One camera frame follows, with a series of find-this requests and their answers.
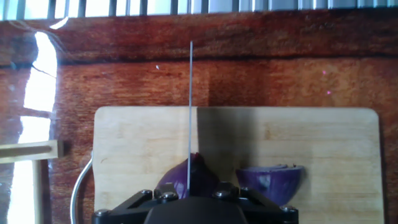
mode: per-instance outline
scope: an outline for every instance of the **metal blade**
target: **metal blade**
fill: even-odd
[[[189,139],[188,139],[188,179],[187,179],[187,192],[190,195],[190,182],[191,182],[191,136],[192,136],[192,52],[193,42],[190,44],[189,56]]]

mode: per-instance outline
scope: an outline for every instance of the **purple onion skin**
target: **purple onion skin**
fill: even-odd
[[[258,190],[278,206],[287,204],[299,188],[304,167],[249,167],[236,170],[240,187]]]
[[[188,197],[187,172],[188,159],[167,171],[157,184],[156,188],[159,188],[162,184],[173,183],[179,199]],[[191,153],[190,195],[197,197],[211,197],[219,182],[220,180],[218,177],[209,170],[209,168],[207,168],[203,157],[198,152],[196,154]]]

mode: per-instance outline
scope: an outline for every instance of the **wooden block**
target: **wooden block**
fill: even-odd
[[[26,160],[54,159],[63,156],[58,140],[0,146],[0,164]]]

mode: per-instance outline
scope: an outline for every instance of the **white cable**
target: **white cable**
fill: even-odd
[[[77,220],[76,220],[77,194],[78,194],[79,187],[80,187],[82,180],[85,178],[85,175],[87,174],[88,170],[91,168],[92,165],[93,165],[93,152],[91,152],[90,161],[88,161],[87,165],[81,171],[79,177],[76,180],[75,186],[73,187],[72,196],[70,198],[70,223],[71,224],[77,224]]]

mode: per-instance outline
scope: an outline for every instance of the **wooden table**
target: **wooden table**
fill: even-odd
[[[54,23],[0,23],[0,143],[18,142],[21,117],[33,116],[50,119],[50,138],[67,144],[64,158],[43,162],[49,167],[46,222],[68,222],[70,195],[90,158],[99,107],[188,105],[193,40],[195,106],[374,109],[382,127],[386,218],[397,223],[398,9],[82,18],[56,30],[49,28]],[[51,74],[32,66],[50,52],[43,43],[57,50],[56,60],[46,59],[57,62]],[[56,76],[52,111],[24,106],[37,72]],[[13,164],[0,165],[1,222],[13,172]],[[90,173],[80,191],[80,220],[90,221],[93,202]]]

